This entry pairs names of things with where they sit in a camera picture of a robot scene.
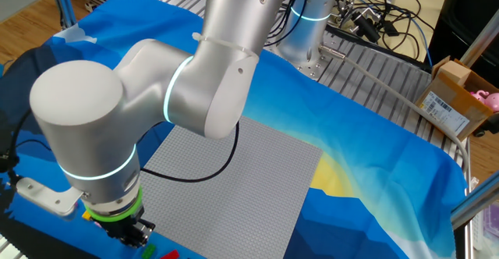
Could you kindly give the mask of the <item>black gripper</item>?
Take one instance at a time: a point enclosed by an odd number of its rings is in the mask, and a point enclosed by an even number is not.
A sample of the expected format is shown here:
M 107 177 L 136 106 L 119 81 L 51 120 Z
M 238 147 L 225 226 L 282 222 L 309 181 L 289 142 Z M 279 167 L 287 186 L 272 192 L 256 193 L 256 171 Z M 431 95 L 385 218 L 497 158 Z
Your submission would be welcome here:
M 138 248 L 147 245 L 155 224 L 141 219 L 144 211 L 124 211 L 101 220 L 101 226 L 110 237 L 126 239 L 128 246 Z

